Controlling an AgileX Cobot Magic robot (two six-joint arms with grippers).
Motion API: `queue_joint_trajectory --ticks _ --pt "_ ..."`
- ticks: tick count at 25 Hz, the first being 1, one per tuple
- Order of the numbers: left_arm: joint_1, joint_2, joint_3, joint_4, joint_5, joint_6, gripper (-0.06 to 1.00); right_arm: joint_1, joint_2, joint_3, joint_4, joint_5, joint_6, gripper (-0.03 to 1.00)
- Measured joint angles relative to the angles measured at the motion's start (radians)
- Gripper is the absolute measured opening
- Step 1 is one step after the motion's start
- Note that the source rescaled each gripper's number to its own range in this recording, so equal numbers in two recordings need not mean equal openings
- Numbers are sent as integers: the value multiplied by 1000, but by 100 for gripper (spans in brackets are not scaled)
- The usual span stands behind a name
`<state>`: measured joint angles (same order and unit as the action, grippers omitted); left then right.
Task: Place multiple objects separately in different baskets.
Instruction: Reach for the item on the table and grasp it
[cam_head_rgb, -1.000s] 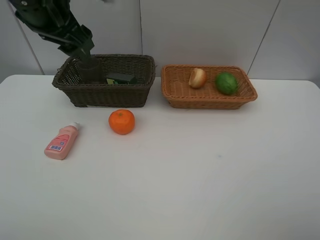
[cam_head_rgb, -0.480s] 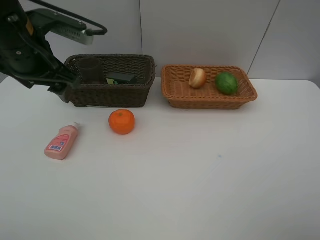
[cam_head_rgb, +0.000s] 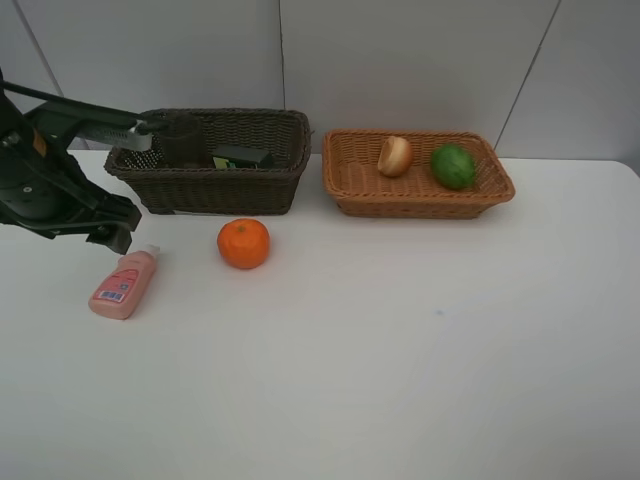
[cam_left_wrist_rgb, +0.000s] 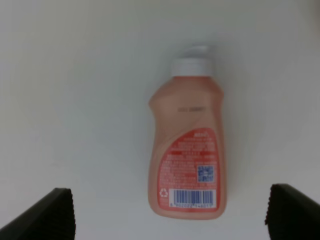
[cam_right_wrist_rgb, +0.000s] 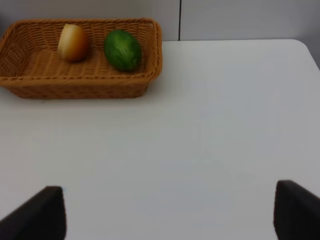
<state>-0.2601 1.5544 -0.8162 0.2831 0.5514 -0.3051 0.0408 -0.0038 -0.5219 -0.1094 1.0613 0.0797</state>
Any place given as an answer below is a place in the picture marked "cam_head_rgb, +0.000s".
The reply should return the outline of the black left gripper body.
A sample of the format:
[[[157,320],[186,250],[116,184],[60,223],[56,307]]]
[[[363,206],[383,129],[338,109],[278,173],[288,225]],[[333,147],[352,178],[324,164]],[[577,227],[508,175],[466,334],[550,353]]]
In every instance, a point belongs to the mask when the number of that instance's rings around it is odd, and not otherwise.
[[[20,112],[1,114],[1,223],[53,239],[89,234],[100,188]]]

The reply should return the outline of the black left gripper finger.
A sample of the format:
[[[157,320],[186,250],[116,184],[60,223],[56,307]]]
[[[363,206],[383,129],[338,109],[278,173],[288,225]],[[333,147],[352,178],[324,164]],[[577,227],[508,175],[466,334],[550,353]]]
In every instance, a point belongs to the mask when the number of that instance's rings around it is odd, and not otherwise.
[[[87,241],[125,255],[141,218],[140,210],[129,198],[110,194],[93,213]]]

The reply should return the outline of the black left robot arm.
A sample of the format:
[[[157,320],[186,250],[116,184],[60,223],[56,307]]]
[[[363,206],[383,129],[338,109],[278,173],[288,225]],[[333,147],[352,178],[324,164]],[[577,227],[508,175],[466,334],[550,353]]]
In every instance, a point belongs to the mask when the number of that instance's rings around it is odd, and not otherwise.
[[[90,117],[86,107],[51,110],[59,98],[1,82],[1,223],[47,239],[84,235],[124,255],[141,212],[90,181],[67,148]]]

